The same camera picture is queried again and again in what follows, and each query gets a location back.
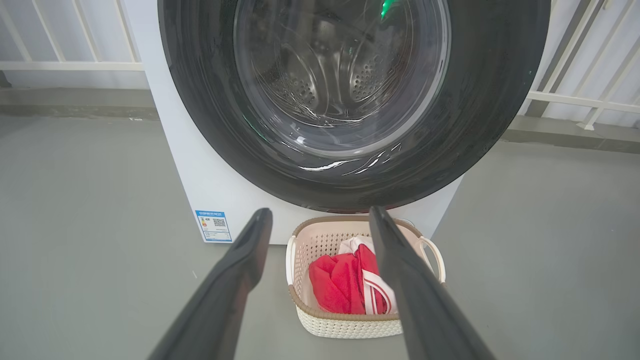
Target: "washing machine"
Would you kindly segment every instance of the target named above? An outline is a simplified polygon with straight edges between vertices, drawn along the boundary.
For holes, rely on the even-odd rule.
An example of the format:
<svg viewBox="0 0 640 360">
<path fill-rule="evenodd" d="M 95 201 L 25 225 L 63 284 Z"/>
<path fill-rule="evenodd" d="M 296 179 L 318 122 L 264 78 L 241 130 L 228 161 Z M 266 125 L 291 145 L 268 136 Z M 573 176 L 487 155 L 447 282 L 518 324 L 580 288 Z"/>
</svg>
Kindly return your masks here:
<svg viewBox="0 0 640 360">
<path fill-rule="evenodd" d="M 548 1 L 128 0 L 202 238 L 389 209 L 431 237 L 534 79 Z"/>
</svg>

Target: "white basket handle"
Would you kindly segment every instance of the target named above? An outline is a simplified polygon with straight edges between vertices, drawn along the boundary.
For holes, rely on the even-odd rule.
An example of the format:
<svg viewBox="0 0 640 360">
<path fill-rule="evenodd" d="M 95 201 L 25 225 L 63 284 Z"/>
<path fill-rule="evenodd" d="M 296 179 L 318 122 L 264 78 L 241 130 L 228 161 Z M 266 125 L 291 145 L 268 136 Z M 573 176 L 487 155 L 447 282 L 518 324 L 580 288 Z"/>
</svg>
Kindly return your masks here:
<svg viewBox="0 0 640 360">
<path fill-rule="evenodd" d="M 429 247 L 429 249 L 431 249 L 431 252 L 433 253 L 433 255 L 436 257 L 436 262 L 438 263 L 438 277 L 439 277 L 438 281 L 440 281 L 441 284 L 444 284 L 445 280 L 447 279 L 447 272 L 445 271 L 445 268 L 444 268 L 444 259 L 442 258 L 442 254 L 440 253 L 440 250 L 438 250 L 438 247 L 436 246 L 436 244 L 433 243 L 433 241 L 425 238 L 424 236 L 420 237 L 420 242 L 422 242 L 423 244 L 426 244 Z M 427 258 L 427 254 L 424 252 L 424 247 L 421 246 L 420 250 L 422 251 L 422 257 L 424 257 L 424 260 L 427 263 L 427 266 L 429 267 L 429 269 L 431 269 L 431 271 L 433 271 L 433 268 L 431 267 L 431 263 Z"/>
<path fill-rule="evenodd" d="M 287 254 L 285 257 L 285 271 L 287 272 L 287 283 L 289 285 L 293 285 L 293 262 L 296 260 L 294 254 L 296 253 L 296 243 L 294 240 L 295 236 L 291 236 L 289 238 L 289 242 L 287 243 Z"/>
</svg>

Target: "energy label sticker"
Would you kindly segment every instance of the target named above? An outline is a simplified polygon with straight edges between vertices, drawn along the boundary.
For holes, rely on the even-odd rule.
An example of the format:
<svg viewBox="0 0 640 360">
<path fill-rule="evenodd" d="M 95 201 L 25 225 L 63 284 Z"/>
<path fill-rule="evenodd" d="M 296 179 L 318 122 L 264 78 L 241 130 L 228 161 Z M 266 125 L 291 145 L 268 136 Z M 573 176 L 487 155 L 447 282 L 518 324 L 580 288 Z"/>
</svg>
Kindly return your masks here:
<svg viewBox="0 0 640 360">
<path fill-rule="evenodd" d="M 196 210 L 196 217 L 198 217 L 205 241 L 231 242 L 227 218 L 223 212 Z"/>
</svg>

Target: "red garment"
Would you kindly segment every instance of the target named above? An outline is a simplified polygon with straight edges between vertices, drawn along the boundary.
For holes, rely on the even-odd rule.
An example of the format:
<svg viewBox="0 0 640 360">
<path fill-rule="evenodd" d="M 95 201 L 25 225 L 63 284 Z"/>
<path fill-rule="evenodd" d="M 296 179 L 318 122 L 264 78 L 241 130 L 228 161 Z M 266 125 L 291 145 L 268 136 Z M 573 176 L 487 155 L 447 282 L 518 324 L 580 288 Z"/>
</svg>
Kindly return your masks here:
<svg viewBox="0 0 640 360">
<path fill-rule="evenodd" d="M 364 244 L 359 245 L 353 254 L 323 255 L 311 263 L 309 279 L 318 305 L 330 313 L 366 314 L 363 270 L 380 275 L 376 255 Z M 388 297 L 372 287 L 368 288 L 375 296 L 375 311 L 378 314 L 388 313 Z"/>
</svg>

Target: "beige plastic basket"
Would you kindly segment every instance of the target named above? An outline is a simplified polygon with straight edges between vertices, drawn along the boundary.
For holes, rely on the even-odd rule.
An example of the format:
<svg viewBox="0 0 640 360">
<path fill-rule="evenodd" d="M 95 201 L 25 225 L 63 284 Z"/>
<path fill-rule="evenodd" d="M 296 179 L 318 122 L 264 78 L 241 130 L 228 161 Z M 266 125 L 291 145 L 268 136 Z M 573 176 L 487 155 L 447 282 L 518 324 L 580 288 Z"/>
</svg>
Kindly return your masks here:
<svg viewBox="0 0 640 360">
<path fill-rule="evenodd" d="M 444 261 L 436 245 L 411 224 L 397 219 L 396 225 L 430 269 L 432 269 L 431 263 L 424 252 L 423 245 L 431 249 L 438 263 L 439 280 L 444 284 L 446 277 Z M 300 224 L 289 239 L 286 255 L 289 294 L 296 304 L 302 326 L 313 335 L 325 338 L 364 339 L 402 333 L 398 314 L 333 314 L 324 312 L 317 306 L 308 279 L 309 264 L 322 255 L 336 255 L 341 242 L 358 235 L 371 236 L 368 217 L 314 218 Z"/>
</svg>

